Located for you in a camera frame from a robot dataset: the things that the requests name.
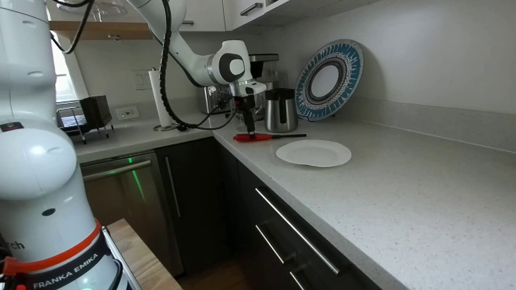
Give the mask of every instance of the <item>wooden floor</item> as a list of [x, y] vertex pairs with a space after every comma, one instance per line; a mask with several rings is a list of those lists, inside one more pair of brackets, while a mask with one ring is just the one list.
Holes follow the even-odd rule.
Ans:
[[183, 290], [251, 290], [235, 260], [178, 279]]

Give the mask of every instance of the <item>red brush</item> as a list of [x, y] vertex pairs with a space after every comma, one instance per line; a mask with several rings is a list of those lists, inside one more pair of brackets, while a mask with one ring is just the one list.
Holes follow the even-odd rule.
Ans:
[[249, 134], [236, 134], [233, 137], [233, 140], [238, 142], [256, 142], [256, 141], [265, 141], [271, 139], [279, 139], [279, 138], [295, 138], [295, 137], [306, 137], [306, 134], [289, 134], [289, 135], [271, 135], [271, 134], [262, 134], [256, 133], [254, 134], [254, 138], [251, 139]]

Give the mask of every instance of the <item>orange band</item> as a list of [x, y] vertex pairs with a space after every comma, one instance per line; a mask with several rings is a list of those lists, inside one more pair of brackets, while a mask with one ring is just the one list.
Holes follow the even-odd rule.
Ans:
[[55, 255], [48, 259], [44, 259], [37, 262], [20, 263], [15, 258], [6, 257], [4, 263], [4, 276], [16, 276], [16, 274], [19, 273], [31, 273], [35, 271], [45, 270], [52, 266], [61, 264], [62, 262], [65, 262], [68, 259], [74, 257], [75, 255], [85, 250], [100, 234], [101, 225], [98, 220], [95, 220], [95, 223], [95, 229], [84, 241], [80, 242], [68, 251]]

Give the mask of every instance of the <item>paper towel roll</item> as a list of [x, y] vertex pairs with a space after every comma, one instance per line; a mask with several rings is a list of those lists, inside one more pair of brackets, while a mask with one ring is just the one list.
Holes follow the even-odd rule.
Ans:
[[161, 93], [159, 92], [159, 71], [150, 71], [149, 78], [151, 79], [152, 93], [154, 94], [154, 101], [158, 109], [159, 124], [162, 127], [171, 126], [172, 118], [168, 115], [167, 110], [165, 110]]

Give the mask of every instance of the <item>wooden countertop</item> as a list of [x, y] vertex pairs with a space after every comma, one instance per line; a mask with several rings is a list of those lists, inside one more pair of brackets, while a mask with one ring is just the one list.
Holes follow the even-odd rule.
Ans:
[[125, 219], [107, 228], [142, 290], [183, 290]]

